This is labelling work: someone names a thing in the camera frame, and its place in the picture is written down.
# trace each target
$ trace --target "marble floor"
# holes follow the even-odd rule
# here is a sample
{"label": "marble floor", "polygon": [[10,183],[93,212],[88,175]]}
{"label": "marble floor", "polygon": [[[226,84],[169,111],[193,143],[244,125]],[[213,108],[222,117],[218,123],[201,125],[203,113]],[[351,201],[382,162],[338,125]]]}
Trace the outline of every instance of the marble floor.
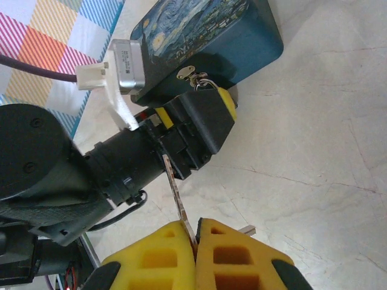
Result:
{"label": "marble floor", "polygon": [[[155,2],[127,0],[114,37]],[[232,88],[239,115],[225,145],[179,182],[189,219],[194,230],[200,217],[255,225],[314,289],[386,289],[387,2],[269,2],[285,51]],[[117,131],[91,94],[76,144],[86,152]],[[145,189],[143,208],[89,235],[101,260],[177,219],[165,174]]]}

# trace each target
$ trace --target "key ring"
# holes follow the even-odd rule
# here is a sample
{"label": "key ring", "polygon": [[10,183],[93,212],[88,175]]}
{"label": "key ring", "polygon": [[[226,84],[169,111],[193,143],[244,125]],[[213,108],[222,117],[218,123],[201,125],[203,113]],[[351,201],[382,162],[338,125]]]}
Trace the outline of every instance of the key ring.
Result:
{"label": "key ring", "polygon": [[218,89],[219,88],[219,86],[215,82],[213,82],[212,80],[200,79],[200,80],[197,81],[197,84],[195,85],[194,90],[197,91],[197,90],[199,90],[199,88],[203,88],[203,87],[205,87],[207,85],[210,85],[214,89]]}

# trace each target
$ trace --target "checkered cloth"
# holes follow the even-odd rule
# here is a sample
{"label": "checkered cloth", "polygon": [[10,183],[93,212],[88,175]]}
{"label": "checkered cloth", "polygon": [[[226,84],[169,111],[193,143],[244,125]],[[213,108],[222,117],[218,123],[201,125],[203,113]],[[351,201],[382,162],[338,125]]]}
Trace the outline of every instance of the checkered cloth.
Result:
{"label": "checkered cloth", "polygon": [[[124,0],[0,0],[0,53],[60,73],[100,62]],[[89,92],[0,65],[0,105],[45,107],[73,137]]]}

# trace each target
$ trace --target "white connector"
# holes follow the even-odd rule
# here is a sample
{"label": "white connector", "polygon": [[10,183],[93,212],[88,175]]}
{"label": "white connector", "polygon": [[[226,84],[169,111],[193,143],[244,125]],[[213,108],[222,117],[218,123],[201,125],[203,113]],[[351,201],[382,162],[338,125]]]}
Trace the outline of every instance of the white connector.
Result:
{"label": "white connector", "polygon": [[109,113],[120,130],[129,128],[129,130],[134,131],[138,128],[138,122],[120,92],[113,51],[108,50],[101,63],[77,66],[76,75],[79,90],[96,88],[104,90],[109,101]]}

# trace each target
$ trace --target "purple cable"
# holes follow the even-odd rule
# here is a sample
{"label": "purple cable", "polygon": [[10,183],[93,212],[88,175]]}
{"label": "purple cable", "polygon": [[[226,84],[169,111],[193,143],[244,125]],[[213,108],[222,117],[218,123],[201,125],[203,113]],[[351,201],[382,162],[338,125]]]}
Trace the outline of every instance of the purple cable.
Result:
{"label": "purple cable", "polygon": [[48,77],[53,80],[63,80],[64,82],[77,82],[77,76],[75,74],[62,74],[61,72],[49,71],[48,69],[38,68],[37,66],[29,65],[21,62],[17,59],[13,59],[8,56],[0,54],[0,64],[6,65],[20,71],[25,71],[36,76]]}

